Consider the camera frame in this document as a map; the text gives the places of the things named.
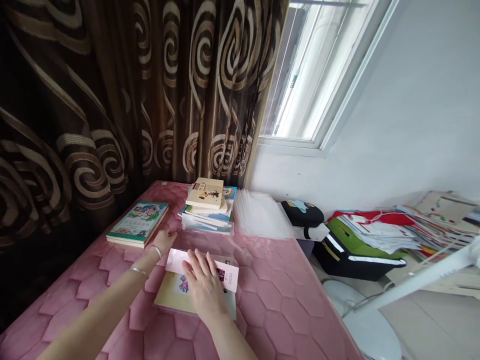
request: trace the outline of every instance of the curtain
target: curtain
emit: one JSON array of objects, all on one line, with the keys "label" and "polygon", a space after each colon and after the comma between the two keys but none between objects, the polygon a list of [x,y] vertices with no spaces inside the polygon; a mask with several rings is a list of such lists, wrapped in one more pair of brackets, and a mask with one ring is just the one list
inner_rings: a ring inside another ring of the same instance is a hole
[{"label": "curtain", "polygon": [[242,186],[287,8],[3,1],[0,264],[27,263],[2,277],[11,303],[34,300],[151,182]]}]

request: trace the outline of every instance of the pink mattress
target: pink mattress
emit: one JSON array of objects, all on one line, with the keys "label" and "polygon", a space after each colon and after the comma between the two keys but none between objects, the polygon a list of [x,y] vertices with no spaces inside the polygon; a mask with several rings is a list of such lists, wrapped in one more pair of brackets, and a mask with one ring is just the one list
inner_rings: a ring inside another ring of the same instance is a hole
[{"label": "pink mattress", "polygon": [[[160,228],[179,230],[187,189],[157,181],[139,199],[169,203]],[[107,242],[108,230],[0,336],[0,359],[36,359],[141,256],[142,249]],[[173,246],[235,257],[236,324],[260,360],[363,359],[294,239],[181,232]],[[154,268],[97,359],[218,359],[197,315],[154,305],[164,274],[164,266]]]}]

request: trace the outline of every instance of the bracelet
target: bracelet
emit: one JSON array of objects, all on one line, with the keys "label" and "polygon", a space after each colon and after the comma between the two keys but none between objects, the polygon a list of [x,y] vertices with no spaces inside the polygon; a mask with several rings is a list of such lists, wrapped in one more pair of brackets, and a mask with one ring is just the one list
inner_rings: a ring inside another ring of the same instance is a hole
[{"label": "bracelet", "polygon": [[130,270],[133,270],[133,271],[136,271],[139,274],[145,275],[147,279],[149,278],[148,274],[144,270],[142,270],[142,269],[140,269],[136,266],[130,266]]},{"label": "bracelet", "polygon": [[161,258],[162,258],[162,253],[160,252],[160,249],[159,249],[158,247],[156,247],[155,245],[152,245],[151,247],[156,250],[156,252],[158,253],[158,256],[159,256],[160,259],[161,259]]}]

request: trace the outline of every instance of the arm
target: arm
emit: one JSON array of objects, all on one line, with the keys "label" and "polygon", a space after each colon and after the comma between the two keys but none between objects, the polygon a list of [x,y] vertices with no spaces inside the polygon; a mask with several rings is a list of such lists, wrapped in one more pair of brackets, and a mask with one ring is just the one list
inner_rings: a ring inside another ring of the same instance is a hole
[{"label": "arm", "polygon": [[188,250],[188,258],[191,265],[183,261],[182,266],[193,306],[210,331],[220,359],[257,360],[225,307],[223,287],[210,254],[205,261],[198,249],[195,254]]},{"label": "arm", "polygon": [[[167,255],[177,234],[160,231],[153,244]],[[145,254],[133,263],[150,275],[160,260],[159,253],[150,247]],[[75,321],[40,355],[40,360],[95,359],[102,350],[118,323],[143,289],[147,276],[127,270],[100,298],[87,307]]]}]

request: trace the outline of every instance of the person's left hand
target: person's left hand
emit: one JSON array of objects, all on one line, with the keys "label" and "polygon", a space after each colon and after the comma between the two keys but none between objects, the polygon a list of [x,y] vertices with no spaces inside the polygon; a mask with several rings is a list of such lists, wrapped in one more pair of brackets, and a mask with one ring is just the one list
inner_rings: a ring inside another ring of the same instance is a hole
[{"label": "person's left hand", "polygon": [[155,245],[160,250],[161,256],[164,257],[169,253],[176,238],[176,232],[170,232],[169,229],[163,229],[155,236],[152,245]]}]

